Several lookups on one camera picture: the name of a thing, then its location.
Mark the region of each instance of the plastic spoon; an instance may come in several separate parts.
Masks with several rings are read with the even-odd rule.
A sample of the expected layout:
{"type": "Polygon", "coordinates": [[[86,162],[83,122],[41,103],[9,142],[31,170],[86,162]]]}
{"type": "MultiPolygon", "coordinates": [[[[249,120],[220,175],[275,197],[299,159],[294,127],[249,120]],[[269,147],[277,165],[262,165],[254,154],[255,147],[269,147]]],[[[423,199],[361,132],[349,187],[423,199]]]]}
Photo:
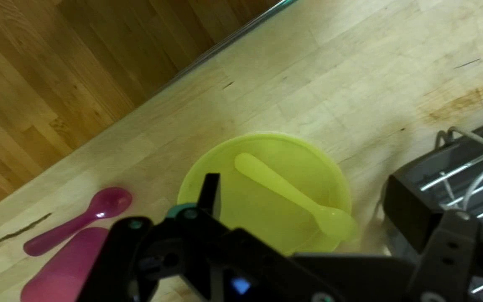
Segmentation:
{"type": "Polygon", "coordinates": [[[93,195],[88,211],[64,224],[49,229],[47,232],[26,241],[24,249],[27,254],[39,256],[94,219],[118,216],[131,204],[131,199],[131,192],[125,187],[104,187],[93,195]]]}
{"type": "Polygon", "coordinates": [[[309,211],[316,217],[321,229],[332,239],[351,239],[356,236],[358,222],[351,214],[339,207],[329,207],[316,202],[259,157],[242,152],[235,157],[235,167],[244,175],[309,211]]]}

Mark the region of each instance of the wooden table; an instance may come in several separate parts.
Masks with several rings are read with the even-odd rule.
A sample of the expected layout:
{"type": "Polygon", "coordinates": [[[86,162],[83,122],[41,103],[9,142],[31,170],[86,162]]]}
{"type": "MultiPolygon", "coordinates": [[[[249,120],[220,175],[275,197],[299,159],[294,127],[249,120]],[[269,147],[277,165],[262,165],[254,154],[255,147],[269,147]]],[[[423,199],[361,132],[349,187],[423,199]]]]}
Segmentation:
{"type": "Polygon", "coordinates": [[[52,216],[0,242],[0,300],[17,300],[56,253],[31,258],[24,241],[99,187],[128,185],[128,214],[161,221],[198,155],[255,130],[301,135],[336,159],[364,229],[343,249],[379,253],[388,174],[452,123],[483,123],[483,0],[301,0],[2,201],[0,236],[52,216]]]}

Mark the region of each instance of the pink spoon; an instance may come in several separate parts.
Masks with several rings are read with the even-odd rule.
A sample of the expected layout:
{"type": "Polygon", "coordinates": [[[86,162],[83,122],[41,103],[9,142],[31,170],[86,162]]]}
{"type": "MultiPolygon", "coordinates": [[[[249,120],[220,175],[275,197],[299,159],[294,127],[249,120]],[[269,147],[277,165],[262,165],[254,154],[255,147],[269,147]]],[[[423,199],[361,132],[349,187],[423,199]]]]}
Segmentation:
{"type": "Polygon", "coordinates": [[[131,192],[125,187],[104,187],[93,195],[88,211],[64,224],[59,224],[26,241],[24,249],[27,254],[39,256],[69,237],[73,232],[93,222],[94,219],[118,216],[131,204],[131,199],[131,192]]]}

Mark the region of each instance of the cable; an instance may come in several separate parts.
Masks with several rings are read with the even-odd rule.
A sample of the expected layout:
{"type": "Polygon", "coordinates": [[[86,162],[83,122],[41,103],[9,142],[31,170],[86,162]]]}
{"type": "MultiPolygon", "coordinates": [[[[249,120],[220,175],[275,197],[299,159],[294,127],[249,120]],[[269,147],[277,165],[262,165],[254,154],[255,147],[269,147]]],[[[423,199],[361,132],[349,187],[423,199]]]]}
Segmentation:
{"type": "Polygon", "coordinates": [[[478,175],[475,177],[475,180],[470,184],[470,187],[467,189],[467,192],[465,192],[465,195],[463,195],[462,209],[465,209],[465,211],[468,209],[470,199],[472,199],[475,189],[478,187],[478,184],[480,184],[482,180],[483,180],[483,172],[478,174],[478,175]]]}

